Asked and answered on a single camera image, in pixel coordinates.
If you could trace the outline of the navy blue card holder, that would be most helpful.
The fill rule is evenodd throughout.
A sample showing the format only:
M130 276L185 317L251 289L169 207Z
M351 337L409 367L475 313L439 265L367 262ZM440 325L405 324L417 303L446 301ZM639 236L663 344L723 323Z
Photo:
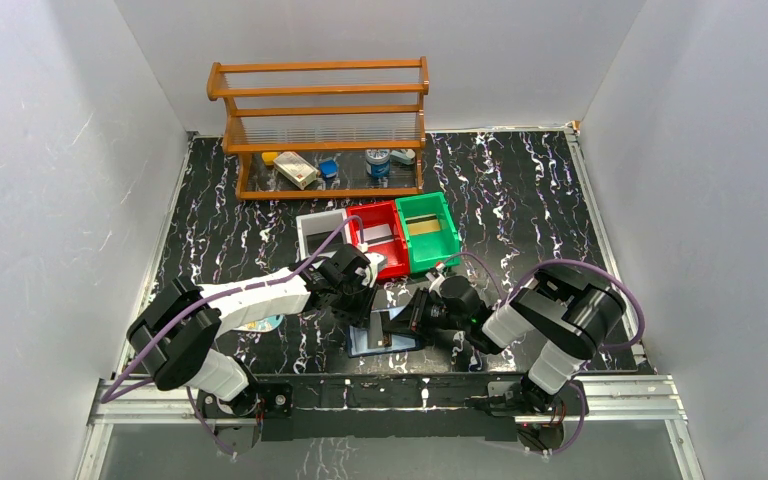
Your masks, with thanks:
M422 350L424 344L421 340L383 330L386 321L403 309L404 306L373 310L367 327L350 326L347 339L348 356L358 358Z

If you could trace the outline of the red plastic bin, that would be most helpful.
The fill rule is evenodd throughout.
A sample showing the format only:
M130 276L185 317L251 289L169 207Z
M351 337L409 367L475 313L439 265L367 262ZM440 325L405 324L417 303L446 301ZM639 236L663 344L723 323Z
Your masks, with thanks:
M348 216L358 216L369 251L383 255L387 263L379 269L380 282L411 273L407 241L393 200L346 208Z

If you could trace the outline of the blue toothbrush blister pack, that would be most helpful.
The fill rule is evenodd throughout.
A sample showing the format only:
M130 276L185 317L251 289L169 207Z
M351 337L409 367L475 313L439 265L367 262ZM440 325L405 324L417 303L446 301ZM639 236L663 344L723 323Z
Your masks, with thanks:
M237 330L246 333L268 333L280 327L283 320L283 315L272 316L257 321L247 322L237 327Z

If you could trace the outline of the white plastic bin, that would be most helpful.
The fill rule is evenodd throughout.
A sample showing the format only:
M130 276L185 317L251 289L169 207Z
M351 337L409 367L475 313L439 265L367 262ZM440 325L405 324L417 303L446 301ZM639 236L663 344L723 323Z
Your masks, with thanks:
M309 255L304 245L304 236L309 233L328 232L331 233L340 225L343 226L341 233L345 238L344 244L349 244L350 231L349 224L344 225L343 221L347 218L345 209L328 210L318 213L299 215L296 217L296 230L298 237L298 260L304 260Z

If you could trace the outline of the wooden shelf rack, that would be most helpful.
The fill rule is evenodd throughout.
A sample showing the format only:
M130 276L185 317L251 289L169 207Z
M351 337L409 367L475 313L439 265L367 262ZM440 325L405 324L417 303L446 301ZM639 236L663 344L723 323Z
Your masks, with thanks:
M239 160L236 196L246 200L393 198L423 191L428 60L212 64L206 94L226 110L222 149ZM266 152L414 151L404 187L260 190L249 182Z

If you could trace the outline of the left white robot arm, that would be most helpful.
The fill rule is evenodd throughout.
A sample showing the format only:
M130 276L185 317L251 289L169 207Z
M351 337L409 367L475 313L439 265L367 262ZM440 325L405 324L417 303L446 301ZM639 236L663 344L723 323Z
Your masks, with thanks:
M232 330L281 315L330 310L338 318L369 318L384 255L341 245L323 258L308 257L269 275L219 285L179 278L168 284L126 333L136 361L161 391L197 389L225 413L252 415L274 407L273 388L259 382L238 358L214 347Z

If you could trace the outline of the green plastic bin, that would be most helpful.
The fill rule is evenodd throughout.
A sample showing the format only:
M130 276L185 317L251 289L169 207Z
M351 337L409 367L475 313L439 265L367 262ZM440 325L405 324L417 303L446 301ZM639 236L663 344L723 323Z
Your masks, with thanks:
M395 204L407 241L412 274L423 273L451 255L461 251L461 241L449 204L441 192L397 198ZM406 220L435 215L441 223L438 232L411 237Z

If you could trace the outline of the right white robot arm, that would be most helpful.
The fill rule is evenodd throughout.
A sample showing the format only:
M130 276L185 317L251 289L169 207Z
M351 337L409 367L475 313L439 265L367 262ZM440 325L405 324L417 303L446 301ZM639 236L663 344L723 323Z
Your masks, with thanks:
M492 386L467 405L501 416L547 414L563 399L581 367L592 360L626 312L623 291L612 276L590 264L547 261L527 275L523 286L496 307L481 299L461 275L434 275L382 329L425 340L437 330L463 332L478 351L499 354L536 331L546 340L517 385Z

